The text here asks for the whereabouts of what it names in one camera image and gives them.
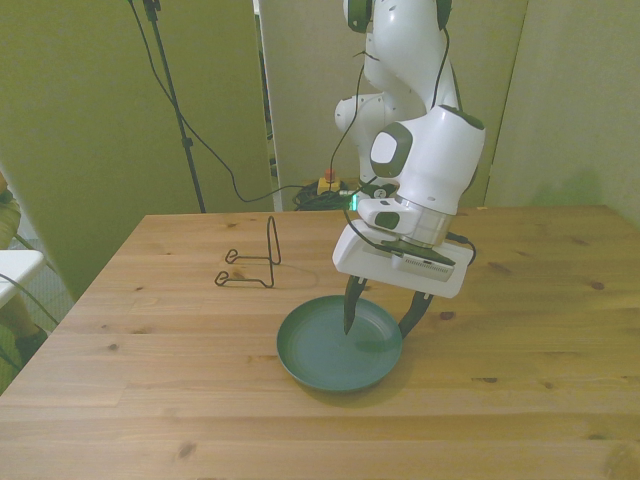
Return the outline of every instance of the green plate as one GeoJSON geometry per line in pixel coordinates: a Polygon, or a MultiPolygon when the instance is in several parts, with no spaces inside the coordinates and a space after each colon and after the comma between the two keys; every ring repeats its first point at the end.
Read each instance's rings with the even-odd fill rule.
{"type": "Polygon", "coordinates": [[[344,296],[303,303],[278,331],[280,361],[299,382],[319,390],[350,392],[380,381],[400,358],[402,336],[393,317],[359,299],[344,334],[344,296]]]}

